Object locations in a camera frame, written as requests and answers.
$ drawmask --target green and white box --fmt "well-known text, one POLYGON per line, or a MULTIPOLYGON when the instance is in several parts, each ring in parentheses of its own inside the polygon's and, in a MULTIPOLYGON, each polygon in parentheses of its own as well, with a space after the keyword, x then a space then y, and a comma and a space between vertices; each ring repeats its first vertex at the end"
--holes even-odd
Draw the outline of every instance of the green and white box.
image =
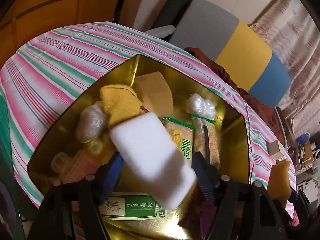
POLYGON ((100 206, 102 217, 113 220, 144 220, 165 218, 167 211, 144 193, 113 192, 100 206))

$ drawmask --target white foam block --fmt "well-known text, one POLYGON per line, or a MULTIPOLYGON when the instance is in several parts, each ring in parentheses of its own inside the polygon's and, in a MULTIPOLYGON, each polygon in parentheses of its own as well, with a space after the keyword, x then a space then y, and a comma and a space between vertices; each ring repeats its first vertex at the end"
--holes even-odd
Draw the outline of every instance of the white foam block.
POLYGON ((115 126, 110 137, 148 193, 166 210, 174 210, 192 187, 196 174, 154 113, 115 126))

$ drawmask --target small cardboard box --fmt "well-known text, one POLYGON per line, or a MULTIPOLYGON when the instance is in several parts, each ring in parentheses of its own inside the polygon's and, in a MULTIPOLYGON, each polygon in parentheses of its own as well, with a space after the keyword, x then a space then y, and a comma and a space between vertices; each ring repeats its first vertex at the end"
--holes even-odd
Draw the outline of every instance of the small cardboard box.
POLYGON ((269 156, 275 161, 283 158, 286 154, 284 147, 278 140, 268 144, 268 153, 269 156))

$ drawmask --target striped tablecloth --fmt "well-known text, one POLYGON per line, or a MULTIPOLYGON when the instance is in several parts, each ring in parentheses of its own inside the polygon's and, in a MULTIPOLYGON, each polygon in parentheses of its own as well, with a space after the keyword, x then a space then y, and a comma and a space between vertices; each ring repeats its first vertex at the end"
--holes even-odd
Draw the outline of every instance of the striped tablecloth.
MULTIPOLYGON (((266 141, 272 142, 276 136, 242 97, 182 49, 130 28, 101 22, 44 33, 19 48, 0 71, 0 94, 4 98, 0 103, 8 108, 7 153, 12 154, 15 178, 33 203, 39 206, 43 195, 31 182, 27 164, 41 138, 92 83, 136 54, 156 59, 194 78, 243 115, 251 181, 259 180, 266 187, 271 166, 275 164, 268 155, 266 141)), ((289 176, 295 188, 293 165, 289 176)), ((287 211, 292 216, 293 205, 287 204, 287 211)))

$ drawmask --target gray panel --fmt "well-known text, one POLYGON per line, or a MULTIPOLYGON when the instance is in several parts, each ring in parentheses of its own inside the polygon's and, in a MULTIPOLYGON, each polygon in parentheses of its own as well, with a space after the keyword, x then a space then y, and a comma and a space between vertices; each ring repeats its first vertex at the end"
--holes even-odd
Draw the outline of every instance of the gray panel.
POLYGON ((200 48, 216 60, 238 23, 225 9, 206 0, 193 0, 169 42, 181 49, 200 48))

